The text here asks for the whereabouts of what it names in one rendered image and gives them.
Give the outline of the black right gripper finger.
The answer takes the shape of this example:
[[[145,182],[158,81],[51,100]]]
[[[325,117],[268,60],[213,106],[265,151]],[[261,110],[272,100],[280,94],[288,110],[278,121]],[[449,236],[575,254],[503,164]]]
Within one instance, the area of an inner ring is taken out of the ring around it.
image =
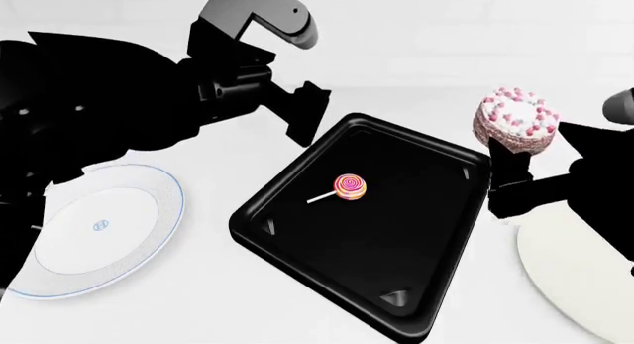
[[[634,129],[617,131],[562,122],[559,133],[584,159],[634,162]]]
[[[495,138],[488,140],[491,158],[491,189],[533,180],[529,172],[532,155],[528,152],[513,153]]]

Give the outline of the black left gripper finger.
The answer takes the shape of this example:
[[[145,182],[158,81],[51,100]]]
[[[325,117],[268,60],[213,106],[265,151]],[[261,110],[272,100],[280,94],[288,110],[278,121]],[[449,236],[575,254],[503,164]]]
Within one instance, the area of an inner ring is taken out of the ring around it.
[[[299,146],[309,147],[315,138],[322,117],[321,111],[299,111],[289,123],[286,135]]]
[[[301,117],[322,116],[330,101],[332,90],[322,89],[311,81],[305,81],[293,93],[296,112]]]

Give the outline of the pink sprinkled round cake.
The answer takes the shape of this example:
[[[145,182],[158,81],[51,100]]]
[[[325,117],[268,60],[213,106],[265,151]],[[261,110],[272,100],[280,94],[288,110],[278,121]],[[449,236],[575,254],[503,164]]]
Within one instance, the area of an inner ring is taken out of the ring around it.
[[[473,118],[475,137],[491,138],[512,153],[542,153],[557,135],[560,114],[545,99],[519,87],[499,87],[484,97]]]

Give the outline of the plain white plate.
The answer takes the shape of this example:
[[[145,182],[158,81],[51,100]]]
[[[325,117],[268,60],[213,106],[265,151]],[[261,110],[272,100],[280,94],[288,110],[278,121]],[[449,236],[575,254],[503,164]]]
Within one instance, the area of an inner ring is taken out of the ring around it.
[[[517,251],[539,292],[582,328],[614,344],[634,344],[634,263],[564,201],[513,219]]]

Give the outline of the black rectangular tray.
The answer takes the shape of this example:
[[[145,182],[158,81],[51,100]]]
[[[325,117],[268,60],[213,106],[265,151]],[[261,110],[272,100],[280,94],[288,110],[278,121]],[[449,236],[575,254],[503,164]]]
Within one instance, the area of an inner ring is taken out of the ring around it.
[[[358,200],[333,190],[344,174]],[[490,158],[348,114],[229,221],[232,238],[394,340],[428,336],[490,183]]]

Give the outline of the white plate with blue rim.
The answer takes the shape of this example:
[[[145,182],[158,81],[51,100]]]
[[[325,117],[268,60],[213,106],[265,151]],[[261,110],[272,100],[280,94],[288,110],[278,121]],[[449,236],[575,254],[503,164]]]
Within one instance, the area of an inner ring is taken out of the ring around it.
[[[97,168],[45,196],[38,239],[8,286],[22,298],[69,298],[120,281],[167,244],[185,209],[178,180],[149,165]]]

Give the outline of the swirl lollipop with white stick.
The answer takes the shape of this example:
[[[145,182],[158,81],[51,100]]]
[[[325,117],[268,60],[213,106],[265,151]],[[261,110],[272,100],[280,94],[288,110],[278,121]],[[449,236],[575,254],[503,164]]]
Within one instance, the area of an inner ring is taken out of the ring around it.
[[[344,173],[334,180],[332,191],[306,200],[306,203],[314,203],[331,195],[336,195],[344,200],[358,200],[366,192],[367,184],[364,179],[356,174]]]

